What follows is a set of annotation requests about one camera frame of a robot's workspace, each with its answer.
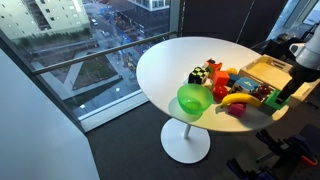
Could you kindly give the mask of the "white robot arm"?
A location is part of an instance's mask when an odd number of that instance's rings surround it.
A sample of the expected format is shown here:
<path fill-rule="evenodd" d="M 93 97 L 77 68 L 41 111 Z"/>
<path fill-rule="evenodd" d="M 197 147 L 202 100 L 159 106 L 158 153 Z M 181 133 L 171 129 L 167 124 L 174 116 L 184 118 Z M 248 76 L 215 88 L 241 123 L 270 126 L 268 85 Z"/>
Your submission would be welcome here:
<path fill-rule="evenodd" d="M 296 62 L 289 70 L 292 79 L 277 95 L 277 104 L 285 102 L 304 82 L 314 82 L 320 78 L 320 27 L 316 28 L 308 42 L 292 44 L 289 50 Z"/>

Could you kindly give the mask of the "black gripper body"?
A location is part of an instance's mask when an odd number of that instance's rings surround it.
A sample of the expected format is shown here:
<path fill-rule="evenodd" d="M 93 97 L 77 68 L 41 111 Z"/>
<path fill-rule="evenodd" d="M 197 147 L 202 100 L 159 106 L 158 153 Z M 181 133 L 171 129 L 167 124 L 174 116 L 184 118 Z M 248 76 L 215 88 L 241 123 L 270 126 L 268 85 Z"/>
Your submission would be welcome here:
<path fill-rule="evenodd" d="M 298 81 L 292 78 L 278 94 L 276 102 L 283 103 L 285 102 L 297 89 L 303 84 L 303 81 Z"/>

